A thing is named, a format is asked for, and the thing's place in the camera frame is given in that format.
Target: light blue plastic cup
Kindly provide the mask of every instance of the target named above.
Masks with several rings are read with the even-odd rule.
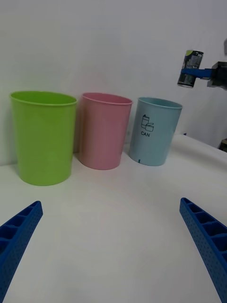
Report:
[[[157,98],[138,99],[129,156],[136,162],[165,163],[182,105]]]

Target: soda can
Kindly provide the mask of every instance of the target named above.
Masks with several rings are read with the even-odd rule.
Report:
[[[200,63],[203,58],[203,52],[188,50],[185,54],[182,69],[184,68],[194,68],[198,69],[200,67]],[[194,87],[195,84],[195,76],[180,74],[177,85],[183,87]]]

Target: plastic cup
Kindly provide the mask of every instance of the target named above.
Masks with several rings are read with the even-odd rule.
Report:
[[[163,99],[138,99],[129,156],[141,164],[165,163],[182,105]]]
[[[116,95],[85,93],[81,101],[79,160],[92,169],[120,164],[132,101]]]
[[[71,173],[76,99],[53,92],[10,95],[21,179],[52,185]]]

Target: white table surface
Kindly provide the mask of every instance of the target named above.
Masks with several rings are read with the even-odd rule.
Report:
[[[227,153],[177,135],[161,167],[124,153],[98,171],[74,156],[71,177],[49,187],[3,166],[0,194],[0,225],[35,200],[44,210],[4,303],[220,303],[179,205],[227,225]]]

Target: green plastic cup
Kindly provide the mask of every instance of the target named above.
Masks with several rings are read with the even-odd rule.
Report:
[[[46,91],[10,95],[21,179],[52,185],[71,174],[76,99]]]

